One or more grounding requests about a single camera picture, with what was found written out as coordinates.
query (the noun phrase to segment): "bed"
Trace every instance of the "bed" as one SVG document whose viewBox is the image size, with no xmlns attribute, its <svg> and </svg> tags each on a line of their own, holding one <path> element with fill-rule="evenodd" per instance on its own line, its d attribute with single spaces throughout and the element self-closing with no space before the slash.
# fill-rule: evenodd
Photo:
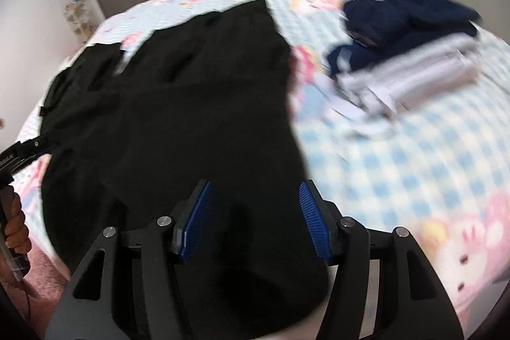
<svg viewBox="0 0 510 340">
<path fill-rule="evenodd" d="M 152 31 L 246 1 L 150 0 L 104 21 L 88 45 L 121 41 L 127 65 Z M 310 178 L 324 199 L 366 227 L 409 228 L 469 333 L 473 300 L 510 259 L 510 47 L 480 28 L 483 65 L 476 84 L 402 114 L 392 135 L 367 139 L 353 134 L 349 122 L 328 116 L 314 83 L 315 74 L 327 72 L 324 54 L 349 40 L 341 19 L 346 0 L 266 1 L 297 63 L 292 127 Z M 18 140 L 38 135 L 39 104 Z M 20 172 L 14 186 L 33 240 L 59 264 L 42 219 L 46 158 Z"/>
</svg>

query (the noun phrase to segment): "hand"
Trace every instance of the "hand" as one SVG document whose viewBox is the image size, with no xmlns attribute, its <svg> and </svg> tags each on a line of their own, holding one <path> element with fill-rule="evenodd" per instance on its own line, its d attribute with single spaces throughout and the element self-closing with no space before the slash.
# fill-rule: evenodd
<svg viewBox="0 0 510 340">
<path fill-rule="evenodd" d="M 32 249 L 29 240 L 29 230 L 25 225 L 25 214 L 21 210 L 19 195 L 14 193 L 11 203 L 11 219 L 4 229 L 6 245 L 19 254 L 26 254 Z"/>
</svg>

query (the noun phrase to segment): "blue ribbed rubber pad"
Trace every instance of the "blue ribbed rubber pad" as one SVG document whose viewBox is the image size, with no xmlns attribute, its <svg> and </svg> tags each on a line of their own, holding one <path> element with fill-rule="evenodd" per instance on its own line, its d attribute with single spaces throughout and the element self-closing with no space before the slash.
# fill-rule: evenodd
<svg viewBox="0 0 510 340">
<path fill-rule="evenodd" d="M 190 214 L 188 223 L 184 228 L 183 245 L 179 252 L 179 257 L 183 262 L 190 259 L 196 251 L 203 225 L 208 217 L 211 206 L 211 182 L 207 182 L 203 187 L 200 196 L 197 199 L 193 211 Z"/>
<path fill-rule="evenodd" d="M 299 204 L 303 211 L 304 220 L 307 222 L 308 232 L 312 237 L 315 252 L 328 263 L 332 259 L 330 234 L 312 193 L 305 182 L 299 187 Z"/>
</svg>

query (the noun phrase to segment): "silver bolt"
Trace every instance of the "silver bolt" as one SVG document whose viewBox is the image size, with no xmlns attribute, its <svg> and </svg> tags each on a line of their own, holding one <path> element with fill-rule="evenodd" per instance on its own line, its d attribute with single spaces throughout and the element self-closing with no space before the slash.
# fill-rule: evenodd
<svg viewBox="0 0 510 340">
<path fill-rule="evenodd" d="M 350 228 L 351 226 L 354 226 L 354 224 L 356 223 L 355 220 L 351 217 L 343 217 L 341 220 L 340 220 L 340 223 L 345 226 L 346 228 Z"/>
<path fill-rule="evenodd" d="M 117 230 L 113 226 L 103 229 L 103 236 L 109 238 L 117 233 Z"/>
<path fill-rule="evenodd" d="M 395 233 L 401 237 L 401 238 L 405 238 L 406 236 L 409 236 L 409 231 L 407 229 L 405 229 L 404 227 L 402 226 L 399 226 L 396 230 L 395 230 Z"/>
<path fill-rule="evenodd" d="M 170 217 L 161 217 L 161 218 L 158 218 L 157 220 L 157 224 L 159 226 L 168 226 L 172 223 L 172 218 Z"/>
</svg>

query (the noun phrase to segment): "clothing pile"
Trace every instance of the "clothing pile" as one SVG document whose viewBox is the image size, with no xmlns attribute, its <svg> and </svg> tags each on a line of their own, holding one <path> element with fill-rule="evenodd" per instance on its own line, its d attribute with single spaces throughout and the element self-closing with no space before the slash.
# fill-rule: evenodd
<svg viewBox="0 0 510 340">
<path fill-rule="evenodd" d="M 145 227 L 209 179 L 230 195 L 175 268 L 195 338 L 256 338 L 302 320 L 325 298 L 328 274 L 298 200 L 290 47 L 265 1 L 157 30 L 114 76 L 119 47 L 85 49 L 41 109 L 41 133 L 60 141 L 41 187 L 58 255 L 73 272 L 105 227 Z M 139 267 L 133 260 L 134 276 Z M 135 301 L 119 318 L 147 336 L 141 309 Z"/>
<path fill-rule="evenodd" d="M 479 15 L 471 8 L 450 0 L 352 0 L 344 12 L 353 43 L 327 56 L 331 77 L 369 116 L 394 116 L 478 75 L 471 21 Z"/>
</svg>

